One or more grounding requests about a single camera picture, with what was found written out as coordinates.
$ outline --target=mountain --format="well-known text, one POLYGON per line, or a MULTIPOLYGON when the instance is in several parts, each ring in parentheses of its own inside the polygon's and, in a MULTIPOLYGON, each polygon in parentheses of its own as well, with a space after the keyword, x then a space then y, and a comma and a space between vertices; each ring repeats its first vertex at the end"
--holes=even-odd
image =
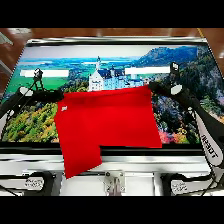
POLYGON ((134 66, 167 66, 170 65, 171 62, 189 62, 196 57, 197 47, 182 46, 175 49, 159 47, 152 49, 139 60, 134 61, 134 66))

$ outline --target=brown floor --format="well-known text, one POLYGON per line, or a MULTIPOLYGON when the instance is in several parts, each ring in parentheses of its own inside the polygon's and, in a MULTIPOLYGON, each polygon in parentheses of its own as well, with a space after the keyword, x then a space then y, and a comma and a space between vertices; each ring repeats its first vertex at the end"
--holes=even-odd
MULTIPOLYGON (((224 74, 224 28, 201 28, 207 38, 218 65, 224 74)), ((0 60, 11 70, 28 39, 74 36, 192 36, 200 37, 197 28, 31 28, 28 34, 12 34, 7 28, 0 28, 14 44, 0 44, 0 60)), ((8 77, 0 72, 0 93, 8 77)))

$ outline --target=red cloth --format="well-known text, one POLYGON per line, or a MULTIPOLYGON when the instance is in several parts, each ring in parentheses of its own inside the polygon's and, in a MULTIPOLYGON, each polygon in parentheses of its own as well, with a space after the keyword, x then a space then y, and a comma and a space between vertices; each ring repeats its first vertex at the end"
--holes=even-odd
POLYGON ((148 86, 65 93, 55 123, 66 178, 100 165, 100 145, 162 147, 148 86))

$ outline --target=landscape print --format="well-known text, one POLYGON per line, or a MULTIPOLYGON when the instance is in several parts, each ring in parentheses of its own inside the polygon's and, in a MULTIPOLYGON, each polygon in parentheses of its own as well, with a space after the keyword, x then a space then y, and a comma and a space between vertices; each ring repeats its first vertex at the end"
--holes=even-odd
MULTIPOLYGON (((169 74, 126 74, 125 69, 136 67, 180 65, 176 83, 189 88, 204 109, 224 123, 224 90, 220 71, 207 46, 60 46, 26 48, 5 92, 5 101, 20 86, 29 87, 32 77, 27 70, 68 71, 68 76, 43 77, 46 89, 63 92, 115 90, 147 85, 157 81, 170 82, 169 74)), ((153 94, 152 104, 159 134, 164 144, 200 143, 197 125, 183 108, 170 98, 153 94)), ((59 142, 54 116, 57 104, 37 102, 26 106, 9 120, 3 133, 4 142, 59 142)), ((147 119, 147 114, 139 122, 147 119)))

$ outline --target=white castle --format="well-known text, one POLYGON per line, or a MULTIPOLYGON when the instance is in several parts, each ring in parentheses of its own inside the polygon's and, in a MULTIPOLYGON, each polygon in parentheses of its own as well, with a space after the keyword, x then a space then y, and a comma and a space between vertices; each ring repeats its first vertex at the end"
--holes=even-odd
POLYGON ((112 65, 111 69, 100 69, 101 60, 97 58, 96 69, 89 76, 89 91, 97 90, 114 90, 122 88, 130 88, 143 86, 143 80, 137 78, 137 75, 131 75, 130 78, 125 75, 124 69, 115 69, 112 65))

